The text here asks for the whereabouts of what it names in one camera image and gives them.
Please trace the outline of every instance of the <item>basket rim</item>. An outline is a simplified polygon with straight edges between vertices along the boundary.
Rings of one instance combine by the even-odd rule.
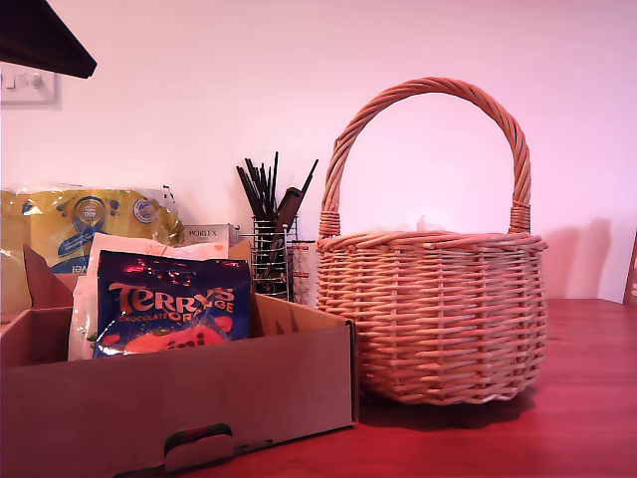
[[[466,234],[445,230],[435,231],[385,231],[359,232],[321,238],[317,241],[319,252],[339,250],[376,250],[414,248],[426,250],[476,250],[500,249],[543,251],[548,246],[540,236],[528,232]]]

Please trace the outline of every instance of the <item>chocolate bag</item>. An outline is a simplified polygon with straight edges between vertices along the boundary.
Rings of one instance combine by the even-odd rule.
[[[217,244],[170,247],[151,239],[97,233],[91,247],[86,276],[78,278],[73,292],[73,317],[69,331],[69,360],[90,359],[98,332],[98,263],[102,250],[140,253],[177,259],[228,259],[228,251]]]
[[[94,358],[246,339],[245,261],[190,261],[102,251]]]

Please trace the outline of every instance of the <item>white packet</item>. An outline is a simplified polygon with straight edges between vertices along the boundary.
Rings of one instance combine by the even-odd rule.
[[[152,239],[97,233],[91,246],[87,275],[78,278],[78,284],[73,291],[73,316],[69,330],[69,361],[93,357],[93,344],[98,335],[98,265],[100,252],[103,250],[195,261],[228,259],[227,247],[215,243],[170,247]]]

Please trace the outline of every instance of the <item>logo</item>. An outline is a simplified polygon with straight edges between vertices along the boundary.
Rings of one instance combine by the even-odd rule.
[[[143,224],[150,224],[157,219],[157,209],[149,199],[137,199],[132,206],[132,213]]]
[[[101,199],[94,196],[83,197],[73,211],[73,219],[78,231],[104,224],[106,207]]]

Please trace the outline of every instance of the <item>basket handle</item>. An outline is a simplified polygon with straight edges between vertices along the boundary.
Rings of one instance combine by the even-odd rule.
[[[369,102],[334,142],[334,151],[325,179],[320,213],[320,237],[340,234],[338,204],[340,181],[349,151],[363,128],[385,108],[400,100],[425,93],[446,93],[467,100],[485,112],[505,132],[514,154],[514,194],[509,232],[531,232],[531,163],[529,147],[518,122],[480,88],[449,78],[422,78],[385,90]]]

